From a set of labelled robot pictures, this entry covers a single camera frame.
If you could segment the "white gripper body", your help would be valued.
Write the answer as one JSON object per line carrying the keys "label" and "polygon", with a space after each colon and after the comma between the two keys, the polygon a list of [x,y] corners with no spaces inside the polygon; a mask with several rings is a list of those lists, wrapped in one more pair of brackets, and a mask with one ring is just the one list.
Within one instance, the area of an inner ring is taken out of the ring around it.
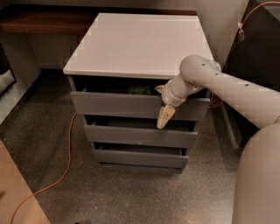
{"label": "white gripper body", "polygon": [[170,80],[164,85],[161,95],[163,103],[174,108],[179,107],[186,101],[186,98],[181,99],[172,92]]}

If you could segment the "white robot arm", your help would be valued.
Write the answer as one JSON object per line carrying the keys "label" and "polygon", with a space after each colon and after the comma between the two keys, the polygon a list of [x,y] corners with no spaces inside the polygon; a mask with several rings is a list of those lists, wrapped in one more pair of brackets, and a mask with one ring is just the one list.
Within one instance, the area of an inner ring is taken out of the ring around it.
{"label": "white robot arm", "polygon": [[241,154],[232,224],[280,224],[280,93],[225,74],[213,60],[190,55],[181,61],[179,74],[157,88],[164,103],[157,127],[162,129],[175,108],[203,88],[259,129]]}

